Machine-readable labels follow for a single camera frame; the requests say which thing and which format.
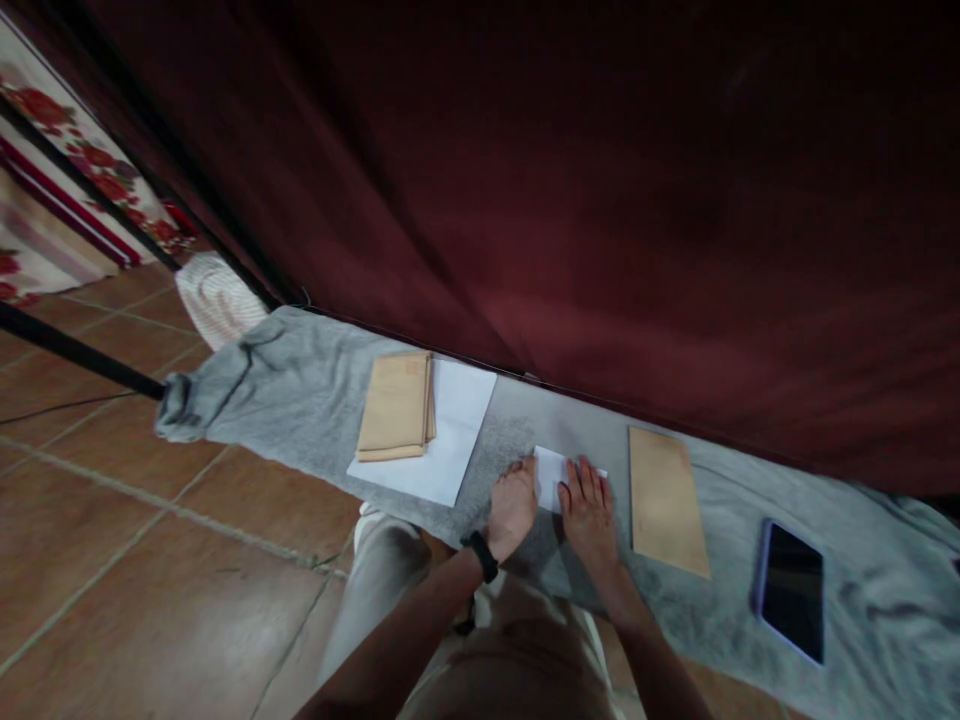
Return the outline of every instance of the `gray cloth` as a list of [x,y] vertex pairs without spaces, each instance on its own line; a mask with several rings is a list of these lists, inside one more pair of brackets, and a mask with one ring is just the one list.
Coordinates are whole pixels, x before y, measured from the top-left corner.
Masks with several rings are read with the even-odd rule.
[[[174,442],[243,445],[369,500],[451,545],[489,510],[490,487],[535,444],[610,473],[621,552],[674,647],[815,718],[960,717],[960,531],[923,503],[800,472],[499,377],[454,508],[345,472],[373,359],[408,345],[281,308],[198,371],[172,375],[156,423]],[[630,552],[627,428],[689,448],[713,579]],[[751,610],[760,534],[774,518],[824,554],[826,666]],[[511,569],[599,611],[557,518],[541,510]]]

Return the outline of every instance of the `tiled floor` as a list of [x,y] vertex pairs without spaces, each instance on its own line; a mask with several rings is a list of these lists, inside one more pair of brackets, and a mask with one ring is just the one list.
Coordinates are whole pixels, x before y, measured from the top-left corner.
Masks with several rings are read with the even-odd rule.
[[[209,354],[155,265],[30,312],[158,379]],[[123,391],[0,333],[0,422]],[[4,718],[286,720],[312,690],[359,502],[241,448],[161,442],[155,407],[124,397],[0,425]],[[600,627],[618,702],[638,717]],[[718,718],[791,717],[688,667]]]

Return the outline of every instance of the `dark red curtain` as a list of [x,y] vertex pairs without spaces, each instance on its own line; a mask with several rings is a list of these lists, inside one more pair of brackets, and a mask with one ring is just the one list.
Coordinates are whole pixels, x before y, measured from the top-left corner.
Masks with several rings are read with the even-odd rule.
[[837,477],[960,490],[951,18],[414,5],[86,3],[314,304]]

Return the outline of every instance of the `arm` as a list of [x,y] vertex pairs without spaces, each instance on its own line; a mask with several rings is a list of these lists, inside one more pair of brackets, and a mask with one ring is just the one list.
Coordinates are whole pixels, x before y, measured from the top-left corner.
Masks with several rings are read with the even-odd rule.
[[617,631],[647,717],[710,720],[712,715],[696,685],[620,562],[607,479],[584,457],[580,458],[579,475],[567,460],[567,483],[561,483],[559,492],[567,539]]
[[[514,463],[493,486],[486,528],[490,552],[502,563],[533,527],[536,459]],[[476,554],[464,549],[411,590],[294,720],[393,718],[426,668],[457,612],[483,582]]]

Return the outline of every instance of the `hand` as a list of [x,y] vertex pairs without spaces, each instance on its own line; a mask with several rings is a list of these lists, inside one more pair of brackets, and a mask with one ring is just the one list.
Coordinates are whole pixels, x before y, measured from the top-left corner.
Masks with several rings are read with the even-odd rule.
[[598,584],[620,565],[610,483],[581,455],[579,476],[573,461],[567,460],[567,482],[557,491],[570,546]]
[[537,516],[534,490],[537,459],[533,455],[517,460],[493,485],[493,507],[487,523],[487,545],[502,563],[520,547]]

